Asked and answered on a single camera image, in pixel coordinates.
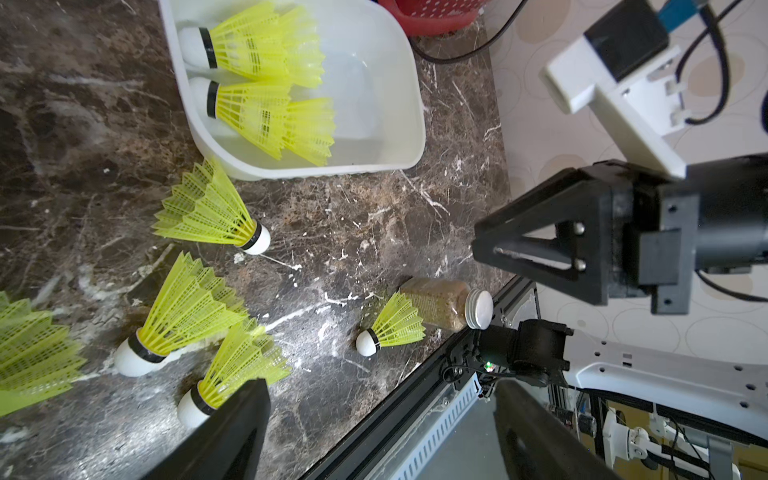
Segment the marble countertop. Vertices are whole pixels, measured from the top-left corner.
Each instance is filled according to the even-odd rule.
[[[430,52],[484,39],[473,25]],[[293,365],[270,387],[259,478],[303,474],[445,340],[428,329],[422,343],[357,354],[360,324],[404,279],[498,289],[508,276],[469,249],[475,221],[508,199],[490,61],[417,63],[427,126],[419,164],[236,182],[273,236],[271,260],[243,259],[233,247],[151,234],[170,186],[201,159],[157,3],[0,2],[0,290],[53,310],[88,359],[72,390],[0,419],[0,476],[138,478],[184,439],[176,404],[214,343],[139,379],[112,366],[182,250],[238,289]]]

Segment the power cord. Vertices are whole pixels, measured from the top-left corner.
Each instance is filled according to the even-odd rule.
[[[711,122],[715,117],[722,113],[723,109],[728,103],[728,94],[730,93],[730,66],[728,63],[728,54],[725,48],[725,38],[723,37],[723,32],[720,30],[718,23],[720,23],[720,21],[723,20],[726,15],[731,13],[733,9],[736,8],[742,1],[743,0],[733,0],[733,2],[724,8],[717,17],[715,17],[714,12],[709,5],[702,8],[699,12],[699,15],[701,16],[701,19],[707,28],[701,32],[699,36],[696,37],[696,39],[690,44],[690,47],[688,47],[683,56],[680,57],[680,63],[677,64],[677,68],[675,69],[675,77],[677,78],[677,81],[680,81],[680,77],[683,76],[683,69],[685,68],[686,63],[688,62],[690,56],[693,54],[694,50],[696,50],[696,47],[699,46],[699,44],[707,35],[712,38],[712,45],[715,47],[715,51],[717,52],[717,59],[720,62],[720,77],[722,78],[720,100],[717,102],[717,106],[712,111],[712,113],[706,117],[688,118],[685,120],[686,123],[690,125],[704,125]]]
[[[459,63],[460,61],[464,61],[467,58],[474,57],[478,53],[483,52],[485,49],[493,45],[498,39],[500,39],[500,37],[504,34],[504,32],[507,31],[507,29],[512,25],[512,22],[515,21],[515,18],[518,16],[518,14],[523,9],[523,6],[526,3],[528,3],[528,0],[521,0],[520,5],[518,5],[515,11],[512,12],[512,15],[509,17],[509,20],[507,20],[506,23],[502,25],[502,28],[499,31],[497,31],[496,35],[493,35],[490,40],[480,45],[475,50],[469,51],[463,55],[459,55],[458,57],[453,57],[453,58],[432,57],[431,55],[423,51],[421,48],[419,48],[419,46],[414,41],[413,37],[408,37],[408,41],[410,42],[411,48],[413,49],[413,51],[416,52],[416,54],[419,57],[425,59],[426,61],[429,61],[437,65],[450,65],[453,63]]]
[[[674,440],[672,441],[672,451],[670,452],[670,460],[672,461],[672,468],[669,469],[670,472],[672,472],[672,475],[674,475],[675,480],[680,480],[677,478],[677,469],[674,466],[674,449],[677,446],[677,437],[680,434],[680,429],[674,430]]]
[[[496,379],[513,379],[513,378],[515,378],[515,377],[516,377],[516,375],[515,375],[514,373],[488,372],[488,371],[486,371],[486,370],[483,370],[483,369],[476,369],[476,368],[474,368],[474,367],[471,367],[471,366],[467,366],[466,364],[465,364],[465,365],[449,365],[449,366],[446,366],[446,367],[445,367],[445,368],[444,368],[444,369],[443,369],[443,370],[440,372],[440,375],[441,375],[441,377],[442,377],[442,380],[443,380],[443,382],[446,382],[446,383],[453,383],[453,382],[455,382],[456,380],[458,380],[459,376],[461,376],[461,375],[457,375],[457,374],[456,374],[456,369],[467,369],[467,370],[471,370],[471,371],[473,371],[473,372],[479,372],[479,373],[483,373],[483,374],[485,374],[485,375],[487,375],[487,376],[492,376],[492,377],[494,377],[494,378],[496,378]],[[451,371],[451,370],[453,371],[453,372],[452,372],[452,376],[451,376],[451,378],[450,378],[450,379],[448,379],[448,378],[446,378],[446,377],[445,377],[445,374],[446,374],[448,371]]]
[[[766,97],[763,99],[763,129],[768,134],[768,92],[766,92]]]
[[[704,282],[707,286],[710,288],[714,288],[720,293],[723,293],[728,296],[732,296],[735,299],[743,300],[745,302],[768,302],[768,298],[764,296],[757,296],[757,295],[749,295],[748,293],[741,293],[741,292],[734,292],[733,290],[728,290],[724,286],[720,286],[713,282],[712,280],[706,278],[702,273],[701,270],[696,270],[696,275],[701,278],[701,281]]]

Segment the white plastic tub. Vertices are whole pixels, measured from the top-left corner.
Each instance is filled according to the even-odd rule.
[[[178,30],[212,28],[259,0],[159,0],[170,57],[192,137],[203,155],[222,160],[240,180],[355,174],[414,166],[424,152],[425,127],[413,53],[397,21],[370,0],[276,0],[279,11],[303,4],[317,20],[326,56],[323,84],[294,86],[294,100],[330,96],[336,110],[336,143],[328,165],[317,167],[288,150],[274,160],[218,120],[201,117],[189,79],[222,84],[247,81],[221,70],[184,63]]]

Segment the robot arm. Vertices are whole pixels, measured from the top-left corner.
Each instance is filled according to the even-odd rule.
[[[622,345],[538,319],[481,331],[478,359],[534,386],[599,392],[738,442],[768,445],[768,397],[758,388],[768,380],[765,365]]]

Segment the yellow shuttlecock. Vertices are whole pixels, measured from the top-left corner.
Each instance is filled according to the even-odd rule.
[[[264,327],[248,320],[230,328],[205,377],[182,397],[177,413],[188,428],[196,428],[245,382],[265,379],[267,385],[290,374],[283,352]]]
[[[51,324],[29,300],[10,303],[0,292],[0,416],[72,388],[85,359],[68,338],[69,327]]]
[[[270,232],[251,219],[230,178],[215,158],[195,164],[174,185],[163,210],[155,214],[155,235],[192,242],[236,245],[258,255],[270,245]]]
[[[223,332],[248,318],[243,299],[213,269],[189,253],[180,253],[170,269],[146,323],[129,336],[114,356],[125,376],[142,376],[163,366],[181,347]]]
[[[357,352],[371,356],[383,346],[405,345],[424,338],[424,326],[419,311],[402,293],[395,293],[373,326],[357,336]]]
[[[223,68],[246,78],[286,78],[283,30],[271,2],[261,2],[215,28],[179,31],[184,60],[198,68]]]
[[[315,165],[328,164],[333,145],[333,100],[314,98],[288,104],[283,146]]]
[[[316,88],[323,83],[323,60],[320,36],[312,15],[299,5],[280,17],[286,65],[290,80],[303,87]]]
[[[200,114],[222,120],[275,159],[282,157],[289,84],[224,86],[206,78],[193,78],[190,86]]]

